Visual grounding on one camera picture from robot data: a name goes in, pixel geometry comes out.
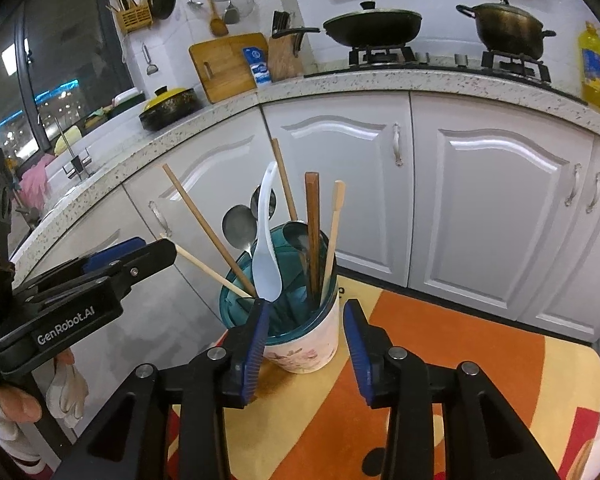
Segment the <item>left hand white glove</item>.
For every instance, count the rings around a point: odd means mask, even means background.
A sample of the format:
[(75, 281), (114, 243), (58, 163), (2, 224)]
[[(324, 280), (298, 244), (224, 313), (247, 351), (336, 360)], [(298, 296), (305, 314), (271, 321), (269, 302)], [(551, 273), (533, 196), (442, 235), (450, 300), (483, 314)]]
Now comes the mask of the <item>left hand white glove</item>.
[(60, 352), (42, 366), (41, 388), (42, 398), (37, 399), (23, 388), (0, 384), (0, 449), (33, 479), (50, 478), (50, 467), (21, 426), (39, 422), (44, 410), (68, 428), (74, 428), (84, 416), (88, 385), (71, 350)]

